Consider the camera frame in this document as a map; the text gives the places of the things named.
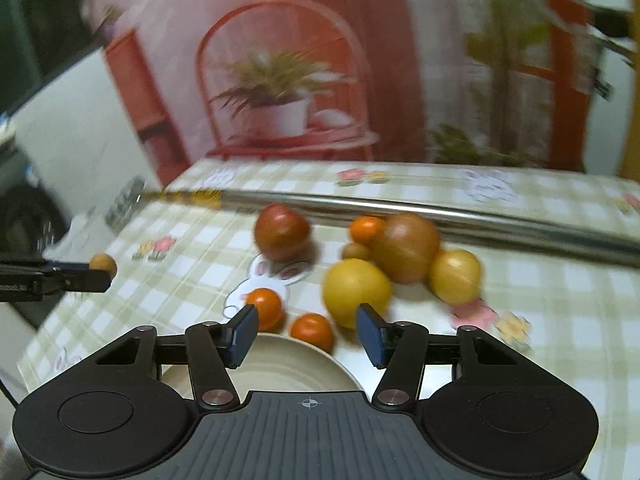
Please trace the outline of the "small brown longan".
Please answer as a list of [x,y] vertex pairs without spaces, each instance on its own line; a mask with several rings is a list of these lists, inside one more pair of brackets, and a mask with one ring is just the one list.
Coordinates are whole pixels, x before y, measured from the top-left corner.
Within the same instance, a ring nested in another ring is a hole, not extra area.
[[117,273],[117,264],[115,260],[107,254],[94,255],[89,261],[91,270],[99,270],[105,272],[112,280]]
[[351,242],[342,248],[341,258],[343,260],[360,259],[368,261],[370,259],[370,248],[360,243]]

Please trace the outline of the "small orange tangerine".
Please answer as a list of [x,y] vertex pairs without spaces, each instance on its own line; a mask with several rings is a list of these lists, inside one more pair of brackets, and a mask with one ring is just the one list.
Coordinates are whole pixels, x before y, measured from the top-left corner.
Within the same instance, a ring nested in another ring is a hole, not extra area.
[[259,287],[252,290],[245,299],[246,304],[254,306],[258,313],[258,330],[271,332],[284,318],[281,297],[272,289]]
[[307,313],[296,318],[290,327],[290,336],[326,352],[334,348],[335,336],[332,325],[317,313]]

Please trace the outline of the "yellow lemon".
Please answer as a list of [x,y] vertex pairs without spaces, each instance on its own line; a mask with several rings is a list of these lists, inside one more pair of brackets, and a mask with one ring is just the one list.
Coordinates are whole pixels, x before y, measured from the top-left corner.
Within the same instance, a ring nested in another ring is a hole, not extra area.
[[393,297],[393,284],[373,263],[345,259],[326,271],[321,293],[324,306],[334,323],[354,330],[360,304],[368,304],[379,315],[386,313]]

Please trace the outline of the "small yellow passion fruit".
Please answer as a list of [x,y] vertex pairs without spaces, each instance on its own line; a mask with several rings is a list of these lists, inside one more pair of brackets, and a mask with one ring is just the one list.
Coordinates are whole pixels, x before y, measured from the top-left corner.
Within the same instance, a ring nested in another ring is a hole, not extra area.
[[484,268],[480,259],[464,249],[441,250],[435,257],[428,288],[450,306],[469,304],[480,296]]

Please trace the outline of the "large brown red apple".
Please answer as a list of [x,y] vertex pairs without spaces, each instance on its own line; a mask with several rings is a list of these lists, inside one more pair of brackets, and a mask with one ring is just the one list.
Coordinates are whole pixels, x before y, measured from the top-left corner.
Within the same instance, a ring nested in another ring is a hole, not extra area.
[[385,221],[384,231],[371,244],[371,260],[394,283],[425,282],[440,248],[436,224],[410,212]]

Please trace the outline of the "washing machine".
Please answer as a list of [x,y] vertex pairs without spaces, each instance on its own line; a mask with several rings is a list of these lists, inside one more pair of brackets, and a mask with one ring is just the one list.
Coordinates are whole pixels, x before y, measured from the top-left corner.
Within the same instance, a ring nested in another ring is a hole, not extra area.
[[1,136],[1,255],[26,264],[62,240],[70,222],[13,134]]

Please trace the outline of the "beige ceramic plate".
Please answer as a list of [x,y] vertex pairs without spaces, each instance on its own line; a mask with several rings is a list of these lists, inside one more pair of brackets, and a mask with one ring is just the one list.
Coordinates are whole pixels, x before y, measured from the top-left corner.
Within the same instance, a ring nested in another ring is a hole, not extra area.
[[243,363],[228,370],[241,401],[251,391],[325,392],[361,390],[357,379],[326,352],[306,342],[258,334]]

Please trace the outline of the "dark red tomato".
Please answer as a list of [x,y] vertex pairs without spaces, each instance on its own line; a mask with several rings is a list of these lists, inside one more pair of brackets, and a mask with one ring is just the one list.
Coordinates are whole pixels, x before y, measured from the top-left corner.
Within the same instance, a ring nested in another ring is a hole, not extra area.
[[268,260],[289,262],[310,247],[311,225],[297,211],[282,204],[271,204],[258,214],[254,240]]

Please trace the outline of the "printed room backdrop cloth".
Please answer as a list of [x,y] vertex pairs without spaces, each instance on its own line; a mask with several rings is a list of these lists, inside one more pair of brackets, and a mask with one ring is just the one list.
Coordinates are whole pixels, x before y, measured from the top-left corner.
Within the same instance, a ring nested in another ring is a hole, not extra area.
[[582,170],[585,0],[80,0],[163,182],[204,156]]

